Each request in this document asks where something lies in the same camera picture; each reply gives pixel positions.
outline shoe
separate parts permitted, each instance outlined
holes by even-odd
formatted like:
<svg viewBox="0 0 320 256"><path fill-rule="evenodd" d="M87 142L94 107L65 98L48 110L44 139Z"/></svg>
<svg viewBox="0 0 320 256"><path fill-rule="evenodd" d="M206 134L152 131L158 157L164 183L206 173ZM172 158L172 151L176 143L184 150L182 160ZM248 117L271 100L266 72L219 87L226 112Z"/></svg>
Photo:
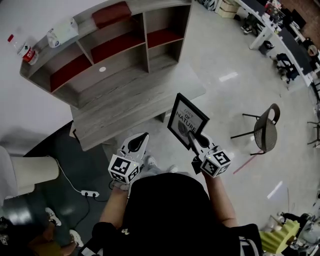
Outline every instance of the shoe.
<svg viewBox="0 0 320 256"><path fill-rule="evenodd" d="M84 243L81 240L79 233L73 229L69 230L72 242L75 242L78 247L83 247Z"/></svg>
<svg viewBox="0 0 320 256"><path fill-rule="evenodd" d="M147 156L145 162L146 162L148 169L150 169L150 166L157 166L156 159L151 155Z"/></svg>
<svg viewBox="0 0 320 256"><path fill-rule="evenodd" d="M270 56L270 59L273 60L274 62L278 62L277 56Z"/></svg>
<svg viewBox="0 0 320 256"><path fill-rule="evenodd" d="M53 210L51 210L49 207L46 207L45 212L48 215L50 222L52 222L56 226L61 226L61 221L60 219L58 219Z"/></svg>
<svg viewBox="0 0 320 256"><path fill-rule="evenodd" d="M176 165L171 165L168 169L169 173L177 173L179 171L178 166Z"/></svg>
<svg viewBox="0 0 320 256"><path fill-rule="evenodd" d="M284 74L281 76L281 80L284 81L284 82L287 82L288 81L288 77Z"/></svg>
<svg viewBox="0 0 320 256"><path fill-rule="evenodd" d="M245 33L246 35L250 34L252 32L252 28L246 28L243 33Z"/></svg>

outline plastic bottle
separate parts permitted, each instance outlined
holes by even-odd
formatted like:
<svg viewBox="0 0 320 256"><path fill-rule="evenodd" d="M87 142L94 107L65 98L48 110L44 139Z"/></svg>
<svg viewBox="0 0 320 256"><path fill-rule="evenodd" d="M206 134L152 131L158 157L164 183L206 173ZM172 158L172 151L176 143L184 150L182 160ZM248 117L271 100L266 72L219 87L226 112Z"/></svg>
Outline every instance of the plastic bottle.
<svg viewBox="0 0 320 256"><path fill-rule="evenodd" d="M38 52L33 49L25 41L20 41L17 36L11 34L8 38L9 44L15 49L16 54L24 59L30 65L33 65L38 60Z"/></svg>

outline red label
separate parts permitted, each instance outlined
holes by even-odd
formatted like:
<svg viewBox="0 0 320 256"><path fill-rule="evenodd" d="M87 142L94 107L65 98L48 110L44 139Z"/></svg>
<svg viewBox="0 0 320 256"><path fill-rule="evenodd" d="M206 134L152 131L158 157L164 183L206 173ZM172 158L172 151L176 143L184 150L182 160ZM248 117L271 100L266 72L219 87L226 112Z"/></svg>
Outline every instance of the red label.
<svg viewBox="0 0 320 256"><path fill-rule="evenodd" d="M30 62L32 58L35 56L35 50L29 47L29 50L26 52L26 54L22 57L26 62Z"/></svg>

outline picture frame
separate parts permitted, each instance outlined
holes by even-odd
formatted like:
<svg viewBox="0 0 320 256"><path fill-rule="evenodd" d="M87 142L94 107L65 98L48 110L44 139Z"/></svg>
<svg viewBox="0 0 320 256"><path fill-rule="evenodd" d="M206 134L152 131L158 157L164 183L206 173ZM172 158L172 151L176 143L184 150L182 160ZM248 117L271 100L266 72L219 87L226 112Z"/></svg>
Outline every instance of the picture frame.
<svg viewBox="0 0 320 256"><path fill-rule="evenodd" d="M210 119L191 103L181 93L176 95L171 116L168 123L168 129L173 135L186 147L191 148L188 140L188 132L201 134Z"/></svg>

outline office chair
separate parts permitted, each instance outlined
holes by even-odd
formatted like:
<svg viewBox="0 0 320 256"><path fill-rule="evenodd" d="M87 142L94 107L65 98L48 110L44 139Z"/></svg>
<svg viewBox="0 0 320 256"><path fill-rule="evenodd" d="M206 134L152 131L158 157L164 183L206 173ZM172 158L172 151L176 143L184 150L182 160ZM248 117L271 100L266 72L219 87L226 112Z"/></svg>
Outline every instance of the office chair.
<svg viewBox="0 0 320 256"><path fill-rule="evenodd" d="M299 72L295 65L289 60L285 53L280 53L276 56L277 58L277 65L276 68L278 69L279 73L286 76L286 83L290 84L290 81L294 81L297 76L299 76Z"/></svg>
<svg viewBox="0 0 320 256"><path fill-rule="evenodd" d="M270 111L274 111L273 120L269 119ZM243 133L237 136L232 136L230 139L242 137L245 135L253 134L256 145L259 149L263 151L263 153L254 153L250 154L254 155L263 155L269 151L271 151L277 142L277 129L276 123L280 117L280 108L277 104L272 104L261 116L252 115L252 114L242 114L243 116L256 118L256 122L254 125L254 130L251 132Z"/></svg>
<svg viewBox="0 0 320 256"><path fill-rule="evenodd" d="M313 93L316 97L316 103L318 105L318 104L320 104L320 96L319 96L320 89L318 89L317 86L320 85L320 82L319 83L312 82L310 85L311 85Z"/></svg>
<svg viewBox="0 0 320 256"><path fill-rule="evenodd" d="M317 145L317 142L320 142L320 132L319 132L320 131L320 125L319 125L320 122L307 122L307 123L316 125L315 127L313 127L313 128L316 128L316 139L307 144L307 145L310 145L310 144L315 143L313 147L316 148L320 145L320 143Z"/></svg>

